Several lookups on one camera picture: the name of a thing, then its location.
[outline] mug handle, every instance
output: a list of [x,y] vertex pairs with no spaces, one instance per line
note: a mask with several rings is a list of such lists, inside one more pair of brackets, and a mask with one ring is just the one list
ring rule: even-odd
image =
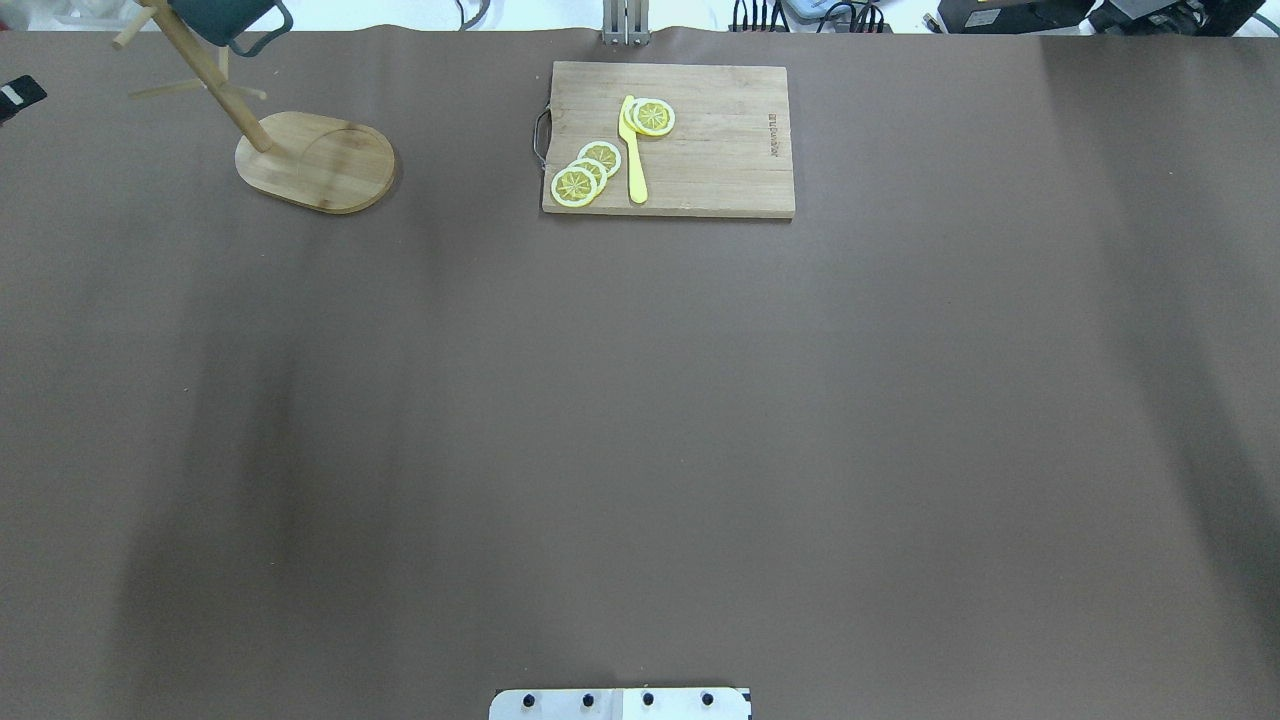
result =
[[232,49],[232,53],[236,53],[241,58],[252,58],[253,55],[261,53],[262,49],[266,47],[268,42],[280,37],[293,28],[293,15],[291,15],[289,9],[284,6],[284,0],[274,0],[274,3],[275,6],[280,9],[280,14],[284,15],[284,24],[266,33],[265,37],[255,42],[248,50],[241,50],[239,45],[237,45],[234,40],[228,41],[227,45]]

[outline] teal mug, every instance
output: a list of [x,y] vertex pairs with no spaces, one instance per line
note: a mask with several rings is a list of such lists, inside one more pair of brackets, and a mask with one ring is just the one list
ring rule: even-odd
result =
[[[230,47],[241,58],[252,58],[266,47],[266,44],[280,37],[293,27],[293,15],[283,0],[169,0],[169,6],[196,31],[196,35],[219,47]],[[284,24],[266,33],[248,50],[242,50],[236,36],[257,22],[273,6],[280,9]]]

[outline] wooden cutting board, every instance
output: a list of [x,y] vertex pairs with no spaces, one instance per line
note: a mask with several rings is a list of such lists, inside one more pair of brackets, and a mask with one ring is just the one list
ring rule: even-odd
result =
[[[649,184],[644,205],[627,195],[627,147],[618,137],[627,95],[658,97],[676,110],[671,133],[639,138]],[[550,118],[547,213],[795,217],[786,68],[559,61],[552,69]],[[552,199],[552,177],[593,140],[617,145],[623,165],[590,205],[564,208]]]

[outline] gray tabletop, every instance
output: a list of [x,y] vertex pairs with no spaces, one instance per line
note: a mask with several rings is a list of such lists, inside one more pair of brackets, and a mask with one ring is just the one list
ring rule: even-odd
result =
[[[0,33],[0,717],[1280,715],[1280,45]],[[539,211],[552,61],[781,64],[786,222]]]

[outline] white floor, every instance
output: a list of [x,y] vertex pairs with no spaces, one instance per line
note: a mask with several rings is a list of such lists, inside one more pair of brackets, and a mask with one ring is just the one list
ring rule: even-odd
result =
[[[108,9],[104,19],[81,17],[70,0],[0,0],[0,17],[9,24],[23,20],[29,29],[105,29],[122,27],[137,5],[124,0],[76,0],[90,8]],[[454,0],[287,0],[293,13],[294,29],[361,29],[378,24],[397,24],[412,29],[452,31],[458,27],[458,8]],[[479,0],[462,0],[468,15],[480,5]],[[673,26],[701,29],[727,29],[732,19],[732,0],[650,0],[649,24],[652,29]],[[928,32],[925,13],[937,15],[937,0],[881,0],[881,9],[893,32]],[[1261,13],[1280,22],[1280,0],[1268,0]],[[566,27],[599,28],[603,17],[602,0],[493,0],[489,13],[476,29],[554,29]],[[270,29],[279,24],[273,10],[252,29]],[[813,32],[815,24],[801,24],[792,15],[792,31]],[[1078,29],[1057,31],[1065,35],[1088,35],[1092,29],[1082,23]],[[1256,20],[1249,20],[1238,36],[1275,37],[1275,33]]]

